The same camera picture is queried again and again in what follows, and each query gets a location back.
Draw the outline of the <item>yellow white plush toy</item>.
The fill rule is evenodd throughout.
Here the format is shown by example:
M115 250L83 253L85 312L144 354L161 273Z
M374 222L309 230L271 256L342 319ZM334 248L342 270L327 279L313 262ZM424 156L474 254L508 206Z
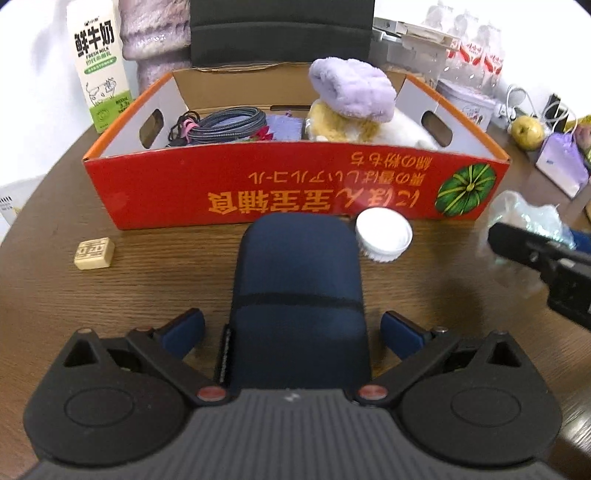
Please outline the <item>yellow white plush toy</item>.
M304 136L310 141L390 145L437 151L433 136L399 109L393 119L380 123L369 119L349 118L317 100L304 122Z

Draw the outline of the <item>clear plastic bag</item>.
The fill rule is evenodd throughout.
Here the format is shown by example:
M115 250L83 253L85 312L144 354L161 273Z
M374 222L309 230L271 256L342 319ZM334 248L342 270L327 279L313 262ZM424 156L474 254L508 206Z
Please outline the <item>clear plastic bag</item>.
M497 223L556 241L571 250L576 249L575 236L554 205L532 205L520 193L511 190L503 191L492 200L485 227L479 234L477 256L486 261L488 271L498 283L523 298L539 293L543 282L538 272L493 252L488 243L488 233Z

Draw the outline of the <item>purple knitted cloth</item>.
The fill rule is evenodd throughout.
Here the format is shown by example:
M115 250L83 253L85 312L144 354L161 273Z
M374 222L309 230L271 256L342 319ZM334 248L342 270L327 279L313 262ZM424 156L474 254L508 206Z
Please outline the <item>purple knitted cloth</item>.
M266 125L274 141L294 142L303 138L304 120L301 118L287 114L267 114Z

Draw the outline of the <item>yellow green apple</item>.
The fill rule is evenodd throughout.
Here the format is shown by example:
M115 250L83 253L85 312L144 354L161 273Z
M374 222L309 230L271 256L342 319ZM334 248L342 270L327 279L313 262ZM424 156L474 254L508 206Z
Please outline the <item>yellow green apple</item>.
M510 125L510 135L523 151L535 151L545 140L541 122L531 116L519 116Z

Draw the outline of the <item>water bottle right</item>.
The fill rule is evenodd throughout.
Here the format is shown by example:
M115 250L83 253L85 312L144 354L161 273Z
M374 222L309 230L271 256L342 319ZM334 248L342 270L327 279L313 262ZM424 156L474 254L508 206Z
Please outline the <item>water bottle right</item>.
M480 36L484 47L483 68L485 70L483 88L492 93L501 77L504 66L503 41L501 31L492 25L482 25Z

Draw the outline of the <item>lilac fluffy towel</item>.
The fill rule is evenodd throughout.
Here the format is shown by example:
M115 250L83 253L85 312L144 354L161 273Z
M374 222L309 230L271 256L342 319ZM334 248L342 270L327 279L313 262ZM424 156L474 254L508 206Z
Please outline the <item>lilac fluffy towel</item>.
M386 73L358 59L316 59L308 78L322 102L342 116L388 123L397 91Z

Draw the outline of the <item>dark blue case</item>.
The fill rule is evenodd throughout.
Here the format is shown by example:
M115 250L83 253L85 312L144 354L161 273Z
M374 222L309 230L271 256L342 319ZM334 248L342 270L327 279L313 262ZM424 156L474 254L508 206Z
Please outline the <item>dark blue case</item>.
M355 390L370 381L356 236L322 214L276 213L245 230L216 380L226 389Z

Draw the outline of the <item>beige mahjong tile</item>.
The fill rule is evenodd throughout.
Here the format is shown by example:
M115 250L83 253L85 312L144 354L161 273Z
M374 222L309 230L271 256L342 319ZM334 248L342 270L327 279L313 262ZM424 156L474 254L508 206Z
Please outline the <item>beige mahjong tile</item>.
M108 268L114 251L115 244L108 237L82 241L77 247L73 263L79 270Z

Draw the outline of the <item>white booklet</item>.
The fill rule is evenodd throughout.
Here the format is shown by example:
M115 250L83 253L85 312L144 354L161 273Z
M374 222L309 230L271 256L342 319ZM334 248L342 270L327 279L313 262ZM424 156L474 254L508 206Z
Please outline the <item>white booklet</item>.
M25 204L37 189L42 176L28 180L22 180L1 188L0 208L1 215L9 225L12 225Z

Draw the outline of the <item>orange cardboard box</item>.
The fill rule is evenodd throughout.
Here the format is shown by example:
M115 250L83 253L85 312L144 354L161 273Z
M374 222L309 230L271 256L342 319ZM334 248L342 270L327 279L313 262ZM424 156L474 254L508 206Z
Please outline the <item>orange cardboard box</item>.
M317 95L308 66L277 64L169 73L101 135L85 169L122 230L243 223L273 212L354 215L373 206L410 219L474 220L507 172L508 154L425 82L393 72L397 104L415 121L433 114L449 146L245 141L171 147L187 111L228 107L307 114Z

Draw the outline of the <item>black paper bag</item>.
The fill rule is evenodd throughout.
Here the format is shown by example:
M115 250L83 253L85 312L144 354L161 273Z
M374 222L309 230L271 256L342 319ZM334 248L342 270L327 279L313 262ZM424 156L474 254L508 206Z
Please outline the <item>black paper bag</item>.
M190 3L191 63L369 58L373 0L213 0Z

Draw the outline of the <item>red white fabric item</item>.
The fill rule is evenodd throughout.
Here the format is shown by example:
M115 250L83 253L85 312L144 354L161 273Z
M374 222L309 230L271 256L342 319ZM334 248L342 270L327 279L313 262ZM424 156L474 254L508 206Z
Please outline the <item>red white fabric item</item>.
M262 129L252 134L249 139L252 141L273 141L273 132L270 131L269 126L264 126Z

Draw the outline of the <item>white plastic lid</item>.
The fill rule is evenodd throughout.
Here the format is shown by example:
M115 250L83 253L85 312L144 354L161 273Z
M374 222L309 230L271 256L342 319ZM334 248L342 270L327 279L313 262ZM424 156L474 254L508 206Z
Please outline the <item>white plastic lid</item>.
M410 222L385 207L363 210L356 218L355 229L363 255L379 263L396 261L410 247L414 236Z

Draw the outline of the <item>purple ceramic vase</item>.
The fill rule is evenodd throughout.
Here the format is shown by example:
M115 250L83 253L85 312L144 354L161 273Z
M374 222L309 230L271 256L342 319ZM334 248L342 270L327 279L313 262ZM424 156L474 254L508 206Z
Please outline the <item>purple ceramic vase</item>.
M118 12L123 57L137 64L140 93L191 66L190 1L120 0Z

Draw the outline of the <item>white decorated tin box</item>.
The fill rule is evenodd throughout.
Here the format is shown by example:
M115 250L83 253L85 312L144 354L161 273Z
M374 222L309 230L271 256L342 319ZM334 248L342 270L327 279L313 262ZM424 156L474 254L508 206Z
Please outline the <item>white decorated tin box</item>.
M436 90L481 130L487 131L495 101L478 89L441 79Z

